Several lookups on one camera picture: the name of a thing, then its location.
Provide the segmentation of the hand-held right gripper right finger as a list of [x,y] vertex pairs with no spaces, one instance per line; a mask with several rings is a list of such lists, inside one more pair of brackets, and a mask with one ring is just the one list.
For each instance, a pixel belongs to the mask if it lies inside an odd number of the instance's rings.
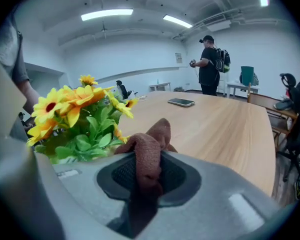
[[283,208],[234,170],[172,153],[201,176],[196,194],[185,204],[158,209],[139,240],[278,240],[288,219]]

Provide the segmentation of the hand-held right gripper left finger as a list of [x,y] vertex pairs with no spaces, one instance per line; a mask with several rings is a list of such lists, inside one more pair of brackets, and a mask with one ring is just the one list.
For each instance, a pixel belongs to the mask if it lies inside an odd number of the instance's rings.
[[17,140],[0,140],[0,202],[21,239],[125,239],[75,200],[47,157]]

